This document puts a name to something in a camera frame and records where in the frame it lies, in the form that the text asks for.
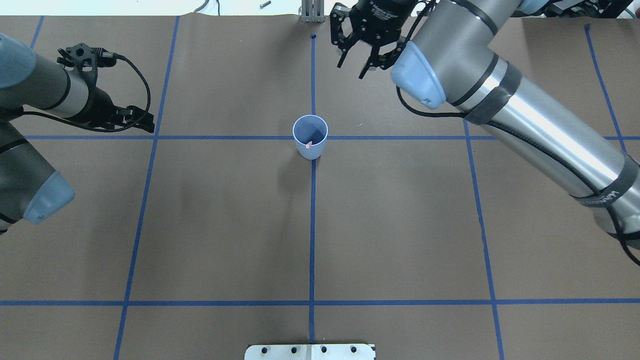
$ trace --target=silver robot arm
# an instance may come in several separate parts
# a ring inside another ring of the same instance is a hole
[[[384,8],[388,2],[369,4]],[[406,3],[415,6],[416,1]],[[355,8],[362,13],[363,5]],[[428,108],[445,101],[457,107],[465,120],[590,207],[598,226],[621,240],[640,265],[627,247],[640,249],[639,165],[488,48],[516,11],[535,13],[547,1],[440,0],[427,8],[432,5],[415,38],[400,38],[396,51],[401,54],[386,64],[395,63],[393,82]]]
[[[85,44],[60,49],[59,53],[62,57],[54,63],[0,34],[0,235],[22,218],[33,224],[42,222],[75,195],[11,120],[39,115],[91,131],[114,132],[130,127],[154,131],[154,117],[148,113],[148,84],[127,58]],[[117,59],[129,63],[143,80],[147,109],[119,108],[96,87],[97,67],[114,66]],[[49,114],[24,111],[24,105]]]

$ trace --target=light blue cup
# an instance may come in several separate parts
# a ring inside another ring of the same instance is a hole
[[[293,140],[300,154],[307,160],[315,160],[322,155],[326,145],[329,127],[326,122],[316,115],[305,115],[293,124]]]

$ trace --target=vertical blue line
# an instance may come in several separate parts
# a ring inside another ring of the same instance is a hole
[[[38,41],[38,35],[40,34],[40,29],[42,29],[43,22],[44,22],[44,16],[41,16],[40,21],[38,21],[38,26],[36,27],[36,33],[33,34],[33,39],[31,39],[31,45],[30,45],[31,50],[33,50],[33,48],[36,46],[36,41]]]
[[[158,138],[160,134],[160,125],[162,124],[162,115],[164,111],[164,100],[166,99],[166,89],[169,85],[169,77],[171,74],[171,65],[173,63],[173,51],[175,50],[175,40],[178,35],[178,25],[180,23],[180,17],[175,17],[175,24],[173,26],[173,38],[171,41],[171,49],[169,51],[169,60],[166,64],[166,72],[164,76],[164,87],[162,90],[162,98],[160,100],[160,108],[158,110],[156,132],[154,133],[154,143],[151,146],[151,155],[149,157],[149,166],[147,169],[147,180],[145,181],[145,190],[142,195],[142,205],[140,206],[140,217],[138,218],[138,228],[136,230],[136,239],[133,243],[133,252],[131,254],[131,264],[129,265],[129,276],[127,278],[127,287],[124,295],[124,303],[122,305],[122,314],[120,315],[120,326],[118,328],[118,337],[116,339],[116,347],[113,352],[113,360],[118,360],[120,357],[120,347],[122,346],[122,336],[124,335],[125,322],[127,321],[127,310],[129,308],[129,297],[131,296],[131,284],[133,283],[133,274],[136,269],[136,259],[138,258],[138,247],[140,245],[140,236],[142,234],[142,224],[145,218],[145,212],[147,209],[147,198],[149,195],[149,186],[151,184],[151,175],[153,174],[154,160],[156,159],[156,149]]]
[[[311,114],[316,114],[316,34],[311,34]]]
[[[498,355],[500,360],[504,360],[504,347],[502,346],[502,331],[500,330],[500,318],[498,317],[498,305],[495,301],[495,289],[493,287],[493,274],[491,271],[491,259],[489,257],[489,246],[486,243],[486,231],[484,229],[484,216],[482,214],[482,204],[480,203],[480,191],[478,189],[478,181],[476,176],[476,162],[474,161],[474,152],[471,148],[471,136],[469,134],[469,126],[464,121],[465,137],[467,138],[467,152],[469,156],[469,165],[471,167],[471,179],[474,184],[474,195],[476,196],[476,210],[478,213],[478,221],[480,222],[480,230],[482,234],[482,244],[484,250],[484,266],[486,268],[486,276],[489,282],[489,294],[491,296],[491,308],[493,311],[493,326],[495,327],[495,338],[498,342]]]
[[[316,340],[316,160],[311,161],[311,235],[309,245],[309,342]]]
[[[600,73],[600,66],[598,65],[598,60],[596,59],[596,52],[593,49],[593,43],[591,41],[591,33],[589,32],[590,29],[591,29],[591,24],[586,24],[584,26],[584,34],[587,36],[587,43],[589,44],[589,51],[591,52],[593,67],[596,70],[596,75],[598,75],[598,81],[600,82],[600,87],[602,88],[604,99],[607,101],[607,107],[609,108],[609,114],[611,114],[611,120],[613,121],[613,126],[616,128],[616,134],[618,134],[618,141],[620,142],[620,147],[622,148],[622,151],[627,152],[627,147],[625,146],[625,142],[622,140],[622,132],[620,131],[620,127],[618,126],[618,119],[616,118],[615,112],[613,112],[613,106],[611,105],[609,92],[607,91],[607,87],[604,85],[604,80],[602,79],[602,74]]]

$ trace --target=black band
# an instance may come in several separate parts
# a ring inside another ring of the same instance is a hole
[[[465,95],[463,95],[457,101],[452,102],[451,105],[453,106],[462,105],[465,101],[469,100],[471,95],[475,94],[476,91],[478,91],[480,86],[484,84],[484,82],[487,80],[489,75],[491,75],[493,70],[495,70],[495,66],[498,65],[499,59],[500,59],[500,56],[498,56],[497,54],[493,54],[493,59],[491,60],[491,64],[489,64],[489,67],[486,68],[486,71],[484,72],[480,80],[477,81],[477,83],[474,85],[474,87],[471,88],[471,90],[469,90]]]
[[[484,12],[482,9],[480,9],[476,5],[470,3],[468,0],[449,0],[449,1],[454,4],[458,4],[463,8],[469,10],[470,13],[474,14],[478,19],[480,19],[480,21],[482,21],[487,26],[487,28],[489,28],[489,30],[491,30],[494,36],[495,34],[498,33],[498,26],[495,24],[495,22],[493,22],[491,17],[489,17],[489,15],[487,15],[486,12]]]
[[[9,223],[9,224],[15,224],[15,223],[17,223],[17,222],[18,222],[18,220],[14,220],[14,219],[12,219],[12,218],[10,218],[10,217],[6,216],[6,215],[5,215],[5,214],[3,214],[3,213],[0,213],[0,220],[4,221],[4,222],[6,222],[6,223]]]
[[[68,71],[65,70],[65,74],[67,75],[67,88],[65,89],[65,93],[62,95],[60,100],[58,100],[58,102],[56,102],[55,104],[51,105],[48,108],[44,108],[41,110],[46,111],[46,110],[51,110],[53,108],[57,108],[60,104],[62,104],[65,100],[67,100],[67,96],[69,95],[69,91],[71,90],[71,78],[69,77]]]
[[[638,171],[636,161],[625,154],[625,165],[622,167],[618,178],[611,185],[604,188],[598,195],[574,197],[574,199],[588,208],[608,208],[634,185]]]
[[[6,145],[2,145],[2,146],[0,146],[0,154],[2,154],[5,151],[9,151],[9,150],[13,149],[14,147],[22,145],[24,143],[29,143],[29,142],[27,141],[27,139],[21,138],[19,140],[14,141],[14,142],[10,142],[10,143],[8,143]]]
[[[498,114],[509,99],[515,94],[520,86],[522,73],[512,64],[507,64],[507,72],[505,73],[500,85],[491,90],[475,108],[471,109],[465,120],[475,125],[485,125]]]

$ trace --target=white mounting plate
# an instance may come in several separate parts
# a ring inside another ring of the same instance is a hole
[[[246,349],[244,360],[376,360],[375,348],[373,344],[253,345]]]

